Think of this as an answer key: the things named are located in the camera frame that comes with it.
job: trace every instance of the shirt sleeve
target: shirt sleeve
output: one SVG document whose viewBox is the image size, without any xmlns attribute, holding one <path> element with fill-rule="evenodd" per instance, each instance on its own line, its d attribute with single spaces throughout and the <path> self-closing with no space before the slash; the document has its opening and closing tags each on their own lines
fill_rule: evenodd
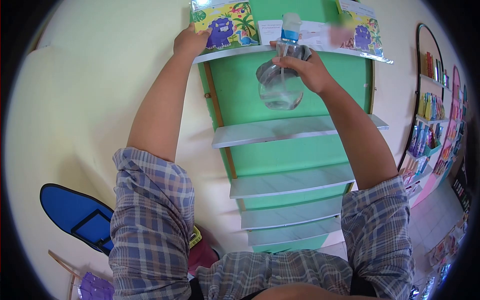
<svg viewBox="0 0 480 300">
<path fill-rule="evenodd" d="M 409 218 L 400 176 L 343 198 L 341 223 L 348 262 L 358 276 L 372 283 L 378 297 L 408 299 L 410 294 L 414 260 Z"/>
<path fill-rule="evenodd" d="M 113 156 L 109 264 L 116 300 L 188 299 L 194 191 L 185 170 L 133 147 Z"/>
</svg>

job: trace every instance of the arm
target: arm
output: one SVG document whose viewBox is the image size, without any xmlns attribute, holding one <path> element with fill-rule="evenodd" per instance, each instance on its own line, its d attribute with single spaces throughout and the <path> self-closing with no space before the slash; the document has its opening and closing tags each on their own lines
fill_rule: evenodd
<svg viewBox="0 0 480 300">
<path fill-rule="evenodd" d="M 341 225 L 348 262 L 381 298 L 406 299 L 413 281 L 409 206 L 390 149 L 367 114 L 330 76 L 312 51 L 308 61 L 274 58 L 295 69 L 324 101 L 340 135 L 360 191 L 342 201 Z"/>
<path fill-rule="evenodd" d="M 173 56 L 138 108 L 127 147 L 175 161 L 188 74 L 193 59 L 205 49 L 210 32 L 211 29 L 196 34 L 190 23 L 175 39 Z"/>
<path fill-rule="evenodd" d="M 392 153 L 375 124 L 332 78 L 315 51 L 312 50 L 308 61 L 293 57 L 275 57 L 272 61 L 280 67 L 296 70 L 305 85 L 322 98 L 360 190 L 398 175 Z"/>
<path fill-rule="evenodd" d="M 117 300 L 191 295 L 187 272 L 194 190 L 185 170 L 169 161 L 175 159 L 188 73 L 208 36 L 195 34 L 190 24 L 175 39 L 172 58 L 135 116 L 129 147 L 113 157 L 117 201 L 108 259 Z"/>
</svg>

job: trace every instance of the plaid shirt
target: plaid shirt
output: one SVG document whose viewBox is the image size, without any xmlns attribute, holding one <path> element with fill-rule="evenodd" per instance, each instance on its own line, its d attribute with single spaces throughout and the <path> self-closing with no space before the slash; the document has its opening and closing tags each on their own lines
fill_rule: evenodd
<svg viewBox="0 0 480 300">
<path fill-rule="evenodd" d="M 188 299 L 193 185 L 185 170 L 129 147 L 113 157 L 117 206 L 109 256 L 115 299 Z M 210 268 L 199 267 L 205 299 L 240 299 L 293 282 L 348 295 L 352 273 L 372 283 L 382 298 L 407 299 L 414 261 L 407 224 L 410 208 L 400 177 L 343 197 L 341 224 L 348 262 L 314 250 L 278 254 L 234 252 Z"/>
</svg>

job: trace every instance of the yellow basket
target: yellow basket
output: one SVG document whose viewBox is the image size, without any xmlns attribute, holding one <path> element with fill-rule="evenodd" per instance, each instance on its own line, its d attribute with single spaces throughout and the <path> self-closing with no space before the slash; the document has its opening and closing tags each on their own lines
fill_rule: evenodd
<svg viewBox="0 0 480 300">
<path fill-rule="evenodd" d="M 202 240 L 202 235 L 200 234 L 200 230 L 194 225 L 192 236 L 190 236 L 190 249 L 193 248 L 198 242 Z"/>
</svg>

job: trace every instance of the tiled floor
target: tiled floor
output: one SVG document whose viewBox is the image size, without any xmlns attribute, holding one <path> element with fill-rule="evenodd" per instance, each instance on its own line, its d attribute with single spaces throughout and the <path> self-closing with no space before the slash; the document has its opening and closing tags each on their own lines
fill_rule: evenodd
<svg viewBox="0 0 480 300">
<path fill-rule="evenodd" d="M 430 264 L 425 257 L 462 218 L 463 210 L 448 180 L 427 198 L 411 209 L 408 232 L 413 244 L 415 259 L 414 284 L 420 288 L 430 273 Z M 347 260 L 345 242 L 318 249 L 319 252 L 336 255 Z"/>
</svg>

